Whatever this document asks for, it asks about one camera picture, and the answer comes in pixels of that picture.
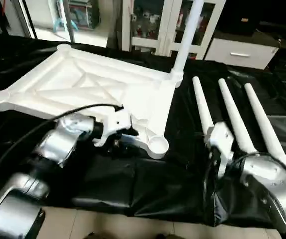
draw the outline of white vertical tube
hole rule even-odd
[[[278,138],[274,132],[274,129],[269,122],[267,115],[259,102],[257,95],[250,83],[245,84],[245,90],[248,95],[249,101],[253,108],[255,118],[259,125],[259,128],[262,132],[263,139],[267,148],[268,153],[270,153],[273,157],[281,161],[286,165],[286,155],[283,151],[283,148],[278,141]]]
[[[174,72],[182,72],[188,57],[195,31],[204,5],[204,0],[194,0],[182,38],[180,50],[177,54]]]
[[[207,106],[201,82],[199,81],[199,78],[197,76],[193,77],[193,85],[195,90],[198,112],[201,118],[203,133],[204,135],[207,135],[208,129],[210,127],[214,127],[212,116]]]
[[[257,150],[254,148],[251,138],[247,132],[241,115],[236,107],[234,99],[228,89],[228,86],[224,79],[219,79],[219,87],[221,89],[223,99],[226,105],[229,119],[231,120],[234,134],[238,143],[239,148],[246,153],[254,153]]]

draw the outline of black plastic sheet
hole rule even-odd
[[[0,90],[51,55],[58,44],[0,37]],[[174,64],[166,57],[132,55],[81,44],[72,47],[166,72]],[[142,150],[127,148],[107,154],[87,143],[80,144],[46,203],[211,226],[225,223],[271,227],[259,199],[238,178],[227,179],[204,211],[203,177],[208,152],[203,142],[193,76],[201,80],[214,123],[224,120],[230,126],[218,86],[220,78],[226,80],[255,148],[266,151],[243,89],[245,83],[251,83],[286,153],[286,74],[191,60],[186,64],[181,86],[174,93],[165,132],[170,150],[163,160],[150,159]],[[0,157],[42,121],[15,111],[0,112]],[[50,128],[40,130],[9,155],[0,167],[0,188]],[[73,188],[68,186],[71,183],[75,185]]]

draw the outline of wrinkled black plastic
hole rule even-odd
[[[8,87],[56,50],[59,42],[20,37],[0,37],[0,90]],[[165,57],[72,44],[74,48],[169,72],[174,62]],[[203,210],[202,180],[208,153],[203,143],[192,77],[201,80],[214,122],[229,119],[218,87],[225,78],[254,146],[266,151],[255,117],[243,89],[250,82],[286,152],[286,74],[229,67],[216,62],[188,61],[184,80],[175,90],[165,137],[170,150],[164,160],[150,159],[132,148],[95,149],[81,143],[64,168],[64,177],[48,203],[95,211],[121,213],[208,225],[270,227],[267,213],[256,196],[238,179],[228,179]],[[0,112],[0,156],[32,127],[42,122],[19,112]],[[17,148],[0,168],[0,188],[51,127],[41,130]]]

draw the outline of silver robotic arm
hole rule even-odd
[[[211,152],[216,152],[210,153],[210,157],[215,155],[218,158],[214,161],[218,166],[217,178],[225,176],[228,171],[226,168],[238,166],[241,172],[240,182],[259,197],[261,206],[268,212],[274,227],[280,233],[286,233],[286,155],[252,86],[247,83],[245,90],[268,153],[256,151],[225,80],[219,80],[236,141],[239,148],[247,154],[235,160],[231,151],[234,138],[227,125],[224,122],[213,124],[198,77],[193,78],[193,84],[205,144]]]
[[[125,109],[115,111],[103,123],[78,113],[61,118],[34,149],[30,170],[15,173],[0,191],[0,235],[11,239],[37,235],[44,218],[37,201],[48,196],[48,179],[65,166],[77,142],[90,138],[96,147],[101,147],[110,135],[131,127],[131,117]]]

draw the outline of wire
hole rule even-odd
[[[248,153],[245,154],[235,160],[233,160],[232,163],[229,164],[228,169],[225,171],[225,174],[223,177],[221,177],[219,179],[219,182],[223,182],[224,179],[230,174],[230,172],[232,171],[232,169],[238,165],[238,164],[242,164],[243,161],[251,156],[256,156],[256,157],[260,157],[260,156],[268,156],[272,161],[274,161],[275,163],[279,164],[285,171],[286,171],[286,165],[284,163],[282,163],[281,161],[279,161],[278,159],[276,159],[275,157],[273,157],[272,155],[270,155],[269,153],[266,152],[255,152],[255,153]],[[205,171],[205,176],[204,176],[204,182],[203,182],[203,204],[205,205],[205,200],[206,200],[206,194],[207,194],[207,185],[208,185],[208,178],[209,178],[209,172],[210,172],[210,168],[211,165],[215,162],[214,159],[211,159],[211,162],[208,165],[208,168]]]
[[[92,105],[86,105],[86,106],[78,107],[78,108],[66,111],[66,112],[64,112],[64,113],[62,113],[62,114],[60,114],[58,116],[54,116],[54,117],[46,120],[45,122],[39,124],[37,127],[33,128],[28,133],[26,133],[24,136],[22,136],[19,140],[17,140],[0,158],[0,166],[3,163],[3,161],[6,159],[6,157],[10,154],[10,152],[13,151],[14,148],[16,148],[21,142],[26,140],[29,136],[31,136],[32,134],[37,132],[42,127],[48,125],[51,122],[54,122],[55,120],[58,120],[59,118],[62,118],[64,116],[73,114],[75,112],[78,112],[78,111],[81,111],[81,110],[84,110],[84,109],[87,109],[87,108],[98,107],[98,106],[110,106],[110,107],[114,107],[115,110],[122,109],[122,107],[118,106],[118,105],[101,103],[101,104],[92,104]]]

